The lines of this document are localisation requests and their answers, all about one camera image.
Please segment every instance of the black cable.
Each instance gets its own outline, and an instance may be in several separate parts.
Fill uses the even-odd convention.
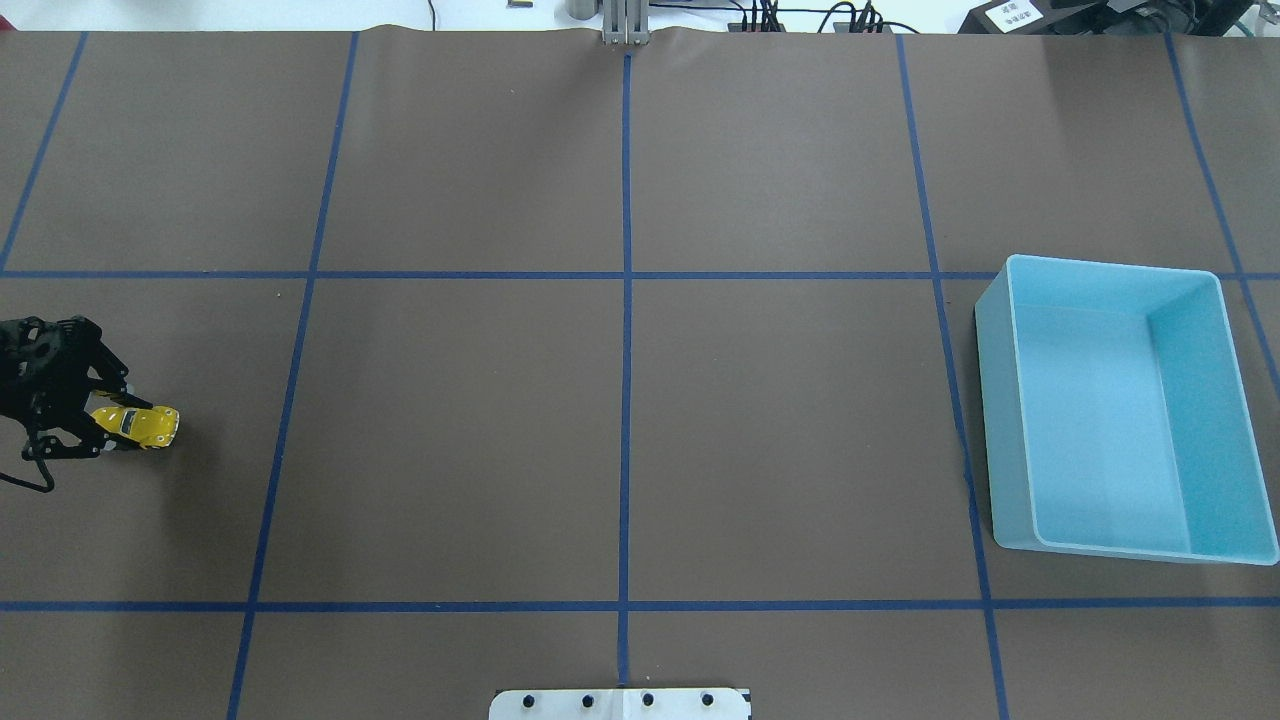
[[[1147,19],[1151,22],[1151,24],[1156,26],[1156,32],[1157,33],[1165,35],[1166,32],[1169,32],[1169,28],[1170,28],[1169,17],[1165,15],[1164,12],[1156,10],[1155,8],[1152,8],[1152,10],[1153,12],[1149,15],[1147,15]],[[1160,18],[1160,23],[1156,23],[1156,18],[1157,17]]]
[[[713,5],[686,5],[684,3],[649,3],[650,8],[671,8],[675,10],[724,10],[730,13],[736,13],[736,8],[717,8]],[[778,13],[817,13],[823,14],[827,10],[814,10],[813,8],[777,8]]]
[[[849,26],[849,32],[865,32],[868,20],[872,20],[874,23],[873,19],[874,14],[877,13],[876,9],[872,8],[872,0],[867,0],[867,4],[863,5],[863,13],[858,15],[858,22]]]
[[[1187,17],[1183,33],[1196,29],[1196,24],[1199,23],[1199,18],[1196,17],[1196,0],[1178,0],[1178,9]]]
[[[890,27],[900,27],[900,28],[902,28],[902,29],[906,29],[906,31],[911,31],[911,32],[914,32],[915,35],[920,35],[920,31],[918,31],[918,29],[915,29],[914,27],[911,27],[911,26],[909,26],[909,24],[905,24],[905,23],[895,23],[893,20],[884,20],[884,22],[882,22],[881,24],[883,24],[883,26],[890,26]]]
[[[736,3],[736,0],[724,0],[724,1],[726,3],[733,3],[733,6],[728,8],[728,6],[716,6],[716,5],[689,5],[689,4],[685,4],[685,3],[649,3],[649,6],[650,8],[669,8],[672,10],[710,10],[710,12],[722,10],[722,12],[727,12],[727,13],[736,13],[736,12],[741,10],[742,12],[742,29],[744,31],[749,29],[750,24],[756,24],[758,20],[751,20],[750,23],[748,22],[746,8],[744,8],[742,5],[739,5]],[[840,8],[849,8],[850,9],[850,15],[851,15],[850,24],[854,24],[856,22],[858,6],[854,5],[852,3],[844,1],[844,0],[841,3],[836,3],[836,5],[833,5],[828,10],[815,10],[813,8],[778,8],[777,3],[773,3],[773,6],[772,6],[772,10],[771,10],[769,14],[773,17],[773,19],[777,19],[777,14],[778,13],[820,13],[823,15],[823,18],[822,18],[822,24],[818,27],[818,32],[822,32],[827,27],[827,23],[831,20],[831,15],[835,14],[835,12],[838,10]],[[922,35],[920,31],[915,29],[914,27],[911,27],[909,24],[899,23],[899,22],[893,22],[893,20],[886,20],[886,19],[883,19],[883,15],[879,15],[879,17],[881,17],[879,22],[876,23],[877,27],[879,27],[879,26],[900,27],[900,28],[902,28],[905,31],[914,32],[915,35]]]
[[[833,15],[836,13],[836,10],[838,10],[842,6],[847,6],[849,8],[849,22],[850,22],[850,24],[852,24],[852,22],[854,22],[854,13],[858,12],[858,6],[854,5],[852,3],[849,3],[847,0],[841,0],[840,3],[836,3],[835,5],[832,5],[831,9],[827,10],[827,14],[822,17],[822,23],[818,24],[818,32],[822,32],[827,27],[827,20],[829,20],[831,15]]]
[[[735,6],[741,8],[733,0],[727,0],[733,3]],[[650,3],[650,8],[678,8],[681,10],[728,10],[728,8],[705,8],[694,5],[677,5],[677,4],[655,4]],[[773,0],[751,0],[751,22],[746,22],[746,9],[742,8],[742,32],[782,32],[782,23],[778,22],[778,5]]]

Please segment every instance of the white plastic plate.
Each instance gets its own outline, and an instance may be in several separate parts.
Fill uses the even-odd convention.
[[[504,691],[489,720],[750,720],[751,691],[650,688]]]

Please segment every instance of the blue tape line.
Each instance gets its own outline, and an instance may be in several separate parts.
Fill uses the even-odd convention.
[[[563,601],[280,601],[256,602],[255,614],[506,614],[617,612],[613,600]],[[1055,597],[991,600],[632,600],[630,612],[936,612],[1176,607],[1280,607],[1280,597]],[[0,612],[244,612],[247,602],[218,601],[0,601]]]
[[[996,279],[997,273],[988,273],[982,270],[952,270],[952,272],[940,270],[934,274],[945,281],[993,281]]]
[[[1204,176],[1204,187],[1208,190],[1210,201],[1213,204],[1213,214],[1217,215],[1217,225],[1222,231],[1222,241],[1226,242],[1226,251],[1231,255],[1231,265],[1235,268],[1235,273],[1240,275],[1240,292],[1244,295],[1244,306],[1249,310],[1253,332],[1257,333],[1258,343],[1262,346],[1262,357],[1267,364],[1267,373],[1271,375],[1271,388],[1275,391],[1276,397],[1280,397],[1280,369],[1276,368],[1275,356],[1271,354],[1271,343],[1267,342],[1262,318],[1258,315],[1257,304],[1253,301],[1253,292],[1249,290],[1249,282],[1244,277],[1244,264],[1240,261],[1240,252],[1235,246],[1235,236],[1231,234],[1231,224],[1226,220],[1226,210],[1222,208],[1222,199],[1217,193],[1217,183],[1213,182],[1213,173],[1208,168],[1208,158],[1204,156],[1204,147],[1201,145],[1199,131],[1196,128],[1196,117],[1192,114],[1192,102],[1187,96],[1187,83],[1183,82],[1183,69],[1178,63],[1178,51],[1174,49],[1174,37],[1169,33],[1165,33],[1165,51],[1169,54],[1169,67],[1174,72],[1178,100],[1183,105],[1187,133],[1190,136],[1196,160],[1201,165],[1201,174]]]
[[[974,562],[978,569],[978,589],[984,603],[983,620],[987,626],[987,650],[991,655],[991,675],[996,689],[996,707],[1001,720],[1009,720],[1009,701],[1005,694],[1005,670],[1000,659],[1000,639],[996,634],[996,614],[991,607],[991,583],[987,578],[987,556],[983,548],[982,521],[978,515],[978,491],[973,479],[973,459],[969,454],[969,437],[964,427],[964,409],[960,405],[960,386],[956,380],[955,356],[951,351],[951,328],[947,323],[946,301],[942,296],[942,278],[938,274],[938,250],[933,237],[933,218],[929,215],[929,193],[924,182],[924,163],[920,159],[920,138],[915,124],[915,106],[911,101],[911,81],[906,65],[906,49],[902,36],[893,36],[897,46],[899,76],[902,81],[902,104],[906,109],[906,129],[911,140],[911,161],[915,165],[915,190],[920,202],[920,220],[924,228],[924,245],[929,255],[929,270],[933,273],[933,304],[938,314],[938,332],[942,336],[942,356],[947,369],[947,389],[951,393],[951,416],[960,438],[964,454],[964,480],[969,488],[969,534],[973,541]]]
[[[1280,597],[1079,597],[993,600],[996,610],[1087,610],[1107,607],[1280,607]]]
[[[4,270],[5,278],[37,279],[305,279],[306,270]]]
[[[927,281],[933,274],[915,270],[806,272],[806,270],[686,270],[632,273],[637,281]]]
[[[54,138],[54,128],[58,127],[58,118],[63,114],[63,105],[67,104],[67,95],[72,90],[72,81],[76,78],[76,69],[79,68],[81,55],[84,54],[84,44],[88,42],[88,33],[82,32],[79,42],[76,44],[76,53],[67,65],[67,74],[63,77],[63,87],[58,91],[58,101],[54,102],[54,111],[49,115],[45,126],[45,135],[40,138],[40,147],[36,158],[31,161],[31,172],[27,173],[27,183],[22,186],[22,195],[18,196],[18,208],[13,211],[9,222],[9,234],[4,238],[4,249],[0,249],[0,270],[9,264],[9,254],[13,252],[13,243],[18,240],[18,228],[22,225],[22,217],[27,213],[27,201],[31,200],[31,191],[36,188],[36,178],[40,176],[40,167],[45,164],[45,152],[49,150],[49,141]]]
[[[243,602],[186,601],[0,601],[0,612],[244,612]]]
[[[632,612],[874,612],[982,610],[980,600],[634,600]]]
[[[253,574],[250,579],[248,607],[244,610],[244,623],[241,628],[241,644],[236,653],[236,673],[232,676],[230,697],[227,702],[227,720],[234,720],[239,714],[241,691],[244,685],[244,669],[248,665],[248,648],[253,642],[255,605],[262,587],[262,566],[266,562],[266,546],[271,536],[271,519],[275,514],[275,496],[280,486],[280,468],[284,462],[284,447],[289,437],[289,419],[293,414],[293,397],[298,384],[298,369],[302,366],[302,350],[307,337],[307,322],[311,316],[311,300],[315,295],[315,272],[320,264],[324,245],[324,228],[329,211],[329,196],[333,192],[333,179],[338,170],[338,151],[342,147],[342,128],[347,117],[347,99],[351,95],[351,77],[356,67],[356,49],[360,33],[351,33],[347,49],[347,69],[342,81],[342,96],[338,99],[338,118],[334,123],[333,143],[329,147],[329,167],[325,170],[324,191],[320,197],[320,210],[316,214],[316,234],[311,245],[311,269],[307,286],[302,293],[302,310],[298,313],[298,329],[293,338],[293,357],[289,361],[289,377],[284,386],[284,404],[280,409],[280,427],[275,437],[275,454],[271,459],[271,474],[266,483],[266,502],[262,507],[262,521],[257,533],[257,551],[253,555]]]
[[[595,270],[319,270],[321,279],[428,281],[620,281],[622,273]]]
[[[474,614],[474,612],[616,612],[618,603],[602,601],[545,601],[545,602],[259,602],[259,612],[422,612],[422,614]]]
[[[630,669],[631,600],[631,54],[622,58],[622,418],[618,461],[618,685]]]

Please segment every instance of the light blue plastic bin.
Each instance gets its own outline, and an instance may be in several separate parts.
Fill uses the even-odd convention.
[[[996,542],[1280,559],[1217,277],[1014,255],[977,319]]]

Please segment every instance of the white label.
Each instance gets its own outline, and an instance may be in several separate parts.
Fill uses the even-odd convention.
[[[1036,5],[1032,5],[1032,0],[1009,0],[1004,5],[996,5],[987,10],[987,17],[996,23],[1000,32],[1009,32],[1032,24],[1044,15],[1036,9]]]

